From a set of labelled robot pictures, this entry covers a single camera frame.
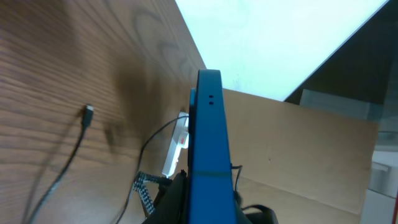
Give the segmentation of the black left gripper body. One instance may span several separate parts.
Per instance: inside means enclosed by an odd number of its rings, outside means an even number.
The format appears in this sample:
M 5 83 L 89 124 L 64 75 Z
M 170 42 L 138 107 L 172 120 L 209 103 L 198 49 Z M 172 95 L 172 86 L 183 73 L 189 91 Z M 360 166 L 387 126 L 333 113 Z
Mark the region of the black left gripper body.
M 244 208 L 235 200 L 232 183 L 227 177 L 204 176 L 195 185 L 182 170 L 167 190 L 146 183 L 155 211 L 144 223 L 273 223 L 275 212 L 263 205 Z

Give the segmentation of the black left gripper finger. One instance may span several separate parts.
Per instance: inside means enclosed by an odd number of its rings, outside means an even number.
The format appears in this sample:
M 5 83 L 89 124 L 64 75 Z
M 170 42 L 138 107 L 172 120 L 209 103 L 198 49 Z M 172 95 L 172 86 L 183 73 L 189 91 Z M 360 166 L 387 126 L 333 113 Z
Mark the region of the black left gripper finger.
M 146 174 L 142 171 L 137 173 L 133 182 L 133 190 L 139 193 L 144 214 L 147 217 L 155 211 L 154 202 L 150 197 L 149 191 L 146 187 L 146 183 L 148 182 L 158 184 L 160 189 L 165 191 L 167 190 L 168 186 L 172 184 L 172 180 L 166 177 Z

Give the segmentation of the blue Galaxy smartphone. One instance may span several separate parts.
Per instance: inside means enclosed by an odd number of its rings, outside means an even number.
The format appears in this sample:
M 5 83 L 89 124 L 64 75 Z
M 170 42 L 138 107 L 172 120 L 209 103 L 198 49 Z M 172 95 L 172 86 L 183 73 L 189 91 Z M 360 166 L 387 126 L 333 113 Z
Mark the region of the blue Galaxy smartphone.
M 228 129 L 219 70 L 199 70 L 197 87 L 191 91 L 188 147 L 188 178 L 227 177 L 232 183 Z

